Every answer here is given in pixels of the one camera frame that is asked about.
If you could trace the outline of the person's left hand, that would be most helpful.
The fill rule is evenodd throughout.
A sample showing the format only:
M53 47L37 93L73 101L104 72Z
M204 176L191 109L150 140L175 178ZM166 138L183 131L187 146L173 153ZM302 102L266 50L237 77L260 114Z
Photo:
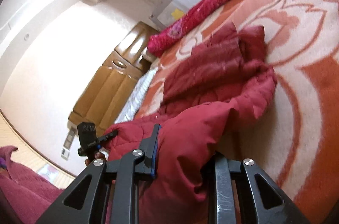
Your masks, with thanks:
M85 165L88 166L90 163L92 163L94 160L97 160L97 159L101 159L105 162L106 156L104 153L98 151L95 154L93 154L93 156L90 156L89 158L85 160Z

